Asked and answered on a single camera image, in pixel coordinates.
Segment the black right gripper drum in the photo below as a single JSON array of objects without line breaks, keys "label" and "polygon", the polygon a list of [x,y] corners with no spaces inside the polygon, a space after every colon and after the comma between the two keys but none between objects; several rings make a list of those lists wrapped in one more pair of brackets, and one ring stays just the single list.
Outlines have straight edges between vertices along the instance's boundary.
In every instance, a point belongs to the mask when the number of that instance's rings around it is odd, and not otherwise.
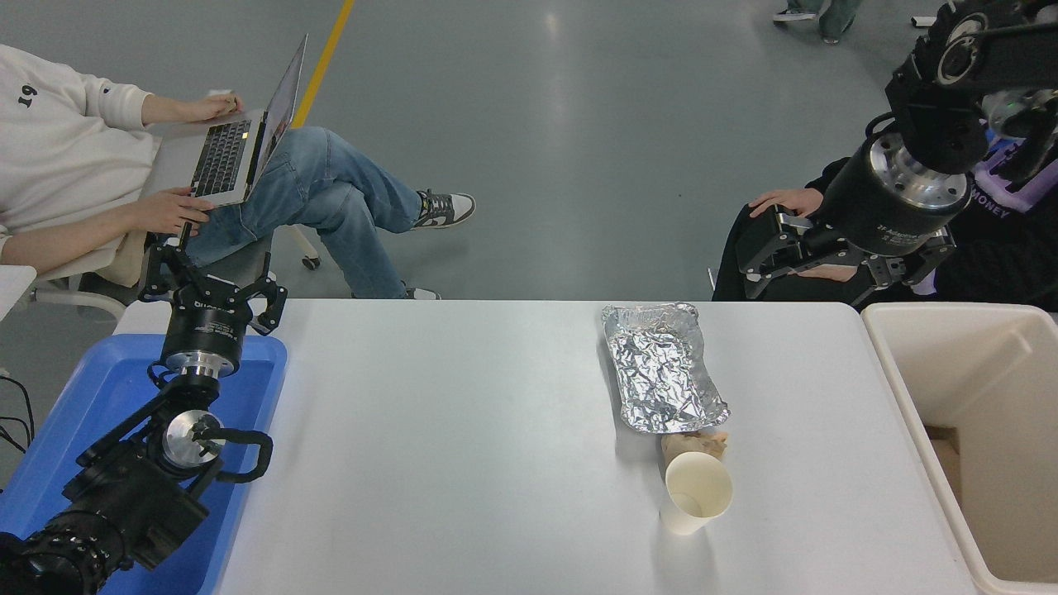
[{"label": "black right gripper drum", "polygon": [[810,220],[862,251],[895,257],[922,247],[968,202],[967,174],[929,169],[902,142],[865,142],[836,174]]}]

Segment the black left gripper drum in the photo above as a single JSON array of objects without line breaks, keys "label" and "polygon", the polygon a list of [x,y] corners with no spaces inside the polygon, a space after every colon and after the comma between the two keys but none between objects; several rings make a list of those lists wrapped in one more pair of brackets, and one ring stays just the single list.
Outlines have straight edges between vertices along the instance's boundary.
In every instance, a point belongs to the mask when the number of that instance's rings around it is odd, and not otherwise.
[{"label": "black left gripper drum", "polygon": [[252,310],[234,283],[205,276],[174,291],[169,328],[161,351],[166,366],[241,365],[243,339]]}]

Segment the bin-side person's hand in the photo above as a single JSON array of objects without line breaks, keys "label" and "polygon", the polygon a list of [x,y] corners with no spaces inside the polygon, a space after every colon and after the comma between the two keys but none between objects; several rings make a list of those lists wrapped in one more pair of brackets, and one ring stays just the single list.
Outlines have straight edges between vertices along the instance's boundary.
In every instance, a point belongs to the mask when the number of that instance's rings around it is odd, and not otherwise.
[{"label": "bin-side person's hand", "polygon": [[823,193],[815,188],[777,190],[764,192],[755,200],[747,204],[748,217],[756,218],[767,208],[787,208],[798,217],[808,217],[821,206]]}]

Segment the laptop person's right hand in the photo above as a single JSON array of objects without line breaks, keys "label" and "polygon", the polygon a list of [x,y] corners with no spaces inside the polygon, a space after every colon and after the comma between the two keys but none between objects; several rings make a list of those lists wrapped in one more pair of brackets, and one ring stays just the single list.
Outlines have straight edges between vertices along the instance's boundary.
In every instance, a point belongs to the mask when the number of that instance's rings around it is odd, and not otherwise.
[{"label": "laptop person's right hand", "polygon": [[152,193],[132,204],[132,229],[158,235],[181,235],[190,226],[189,236],[199,233],[216,210],[208,200],[193,196],[191,188]]}]

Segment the laptop person's left hand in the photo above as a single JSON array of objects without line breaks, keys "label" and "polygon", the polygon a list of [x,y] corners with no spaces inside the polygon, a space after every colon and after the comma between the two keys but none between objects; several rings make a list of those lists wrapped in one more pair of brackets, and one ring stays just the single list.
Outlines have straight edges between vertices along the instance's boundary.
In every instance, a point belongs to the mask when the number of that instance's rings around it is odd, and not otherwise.
[{"label": "laptop person's left hand", "polygon": [[189,123],[211,121],[215,118],[226,118],[229,114],[241,113],[243,101],[234,92],[207,95],[188,105]]}]

